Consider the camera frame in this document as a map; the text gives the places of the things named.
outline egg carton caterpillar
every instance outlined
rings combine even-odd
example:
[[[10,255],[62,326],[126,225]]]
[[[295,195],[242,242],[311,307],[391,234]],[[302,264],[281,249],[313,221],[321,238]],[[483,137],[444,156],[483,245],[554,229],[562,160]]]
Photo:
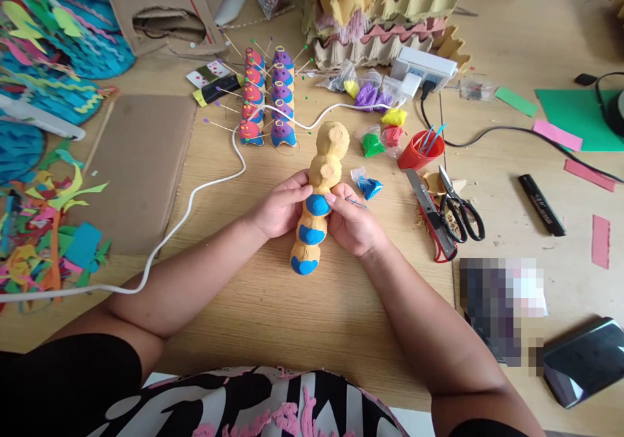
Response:
[[[327,235],[326,216],[330,207],[324,195],[340,182],[342,164],[349,147],[349,133],[339,122],[324,122],[318,131],[317,155],[310,165],[312,195],[304,202],[297,225],[297,241],[291,251],[292,269],[301,275],[310,274],[319,265],[320,248]]]
[[[256,108],[265,104],[265,77],[262,70],[265,67],[265,59],[254,49],[248,47],[245,50],[245,86],[242,89],[243,105],[240,110],[241,120],[239,124],[240,142],[247,146],[248,143],[262,146],[265,143],[261,135],[261,124],[265,116],[264,110],[250,119]]]
[[[288,120],[276,111],[271,112],[271,118],[275,120],[271,127],[271,141],[276,148],[282,143],[295,146],[297,138],[294,134],[294,123],[291,121],[294,118],[294,62],[282,46],[275,48],[271,76],[273,104],[290,117]]]

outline red cup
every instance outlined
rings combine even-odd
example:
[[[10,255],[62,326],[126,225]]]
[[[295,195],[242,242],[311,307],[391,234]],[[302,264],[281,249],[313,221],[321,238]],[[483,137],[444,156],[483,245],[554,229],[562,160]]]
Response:
[[[416,142],[427,133],[428,131],[420,131],[416,133],[410,140],[407,148],[405,148],[397,161],[398,166],[401,169],[410,168],[414,170],[420,170],[428,163],[435,161],[438,157],[442,155],[442,153],[444,152],[444,138],[442,137],[442,135],[438,135],[438,137],[434,141],[434,145],[431,146],[431,149],[429,150],[427,155],[423,155],[416,150]],[[429,135],[429,141],[424,145],[424,138],[422,138],[421,142],[418,143],[418,148],[422,148],[422,152],[425,152],[431,145],[431,140],[434,138],[434,136],[435,134],[432,131]]]

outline black handle scissors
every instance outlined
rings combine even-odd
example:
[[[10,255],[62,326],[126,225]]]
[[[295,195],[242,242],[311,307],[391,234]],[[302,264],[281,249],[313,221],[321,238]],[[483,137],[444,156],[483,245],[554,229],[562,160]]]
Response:
[[[464,200],[463,198],[460,198],[459,195],[455,193],[455,190],[453,189],[453,184],[450,182],[449,175],[442,166],[440,166],[440,177],[442,178],[442,183],[447,190],[446,195],[442,197],[442,201],[440,203],[440,219],[442,225],[445,227],[451,238],[458,243],[465,243],[468,240],[469,235],[470,238],[475,241],[482,241],[483,239],[485,239],[486,228],[483,225],[483,220],[481,219],[481,216],[470,202]],[[450,209],[450,212],[453,214],[455,222],[459,227],[459,237],[453,232],[449,225],[445,211],[447,207]],[[478,234],[475,233],[473,227],[470,224],[468,212],[470,212],[471,216],[476,222],[476,227],[479,231]]]

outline hand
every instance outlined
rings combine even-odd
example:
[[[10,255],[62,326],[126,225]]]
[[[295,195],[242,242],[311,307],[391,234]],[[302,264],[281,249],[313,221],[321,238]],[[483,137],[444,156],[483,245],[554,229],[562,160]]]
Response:
[[[325,200],[333,209],[328,231],[338,243],[358,258],[375,253],[389,243],[375,216],[368,209],[346,201],[345,197],[364,204],[345,183],[339,183],[331,193],[325,194]]]
[[[277,185],[244,218],[267,239],[274,239],[297,227],[303,210],[301,202],[312,194],[308,171],[300,170]]]

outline smartphone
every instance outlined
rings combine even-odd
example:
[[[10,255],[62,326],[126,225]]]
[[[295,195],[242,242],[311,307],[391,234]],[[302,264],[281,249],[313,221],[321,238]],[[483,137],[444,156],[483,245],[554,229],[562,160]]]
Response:
[[[624,331],[609,317],[544,347],[544,379],[569,409],[624,378]]]

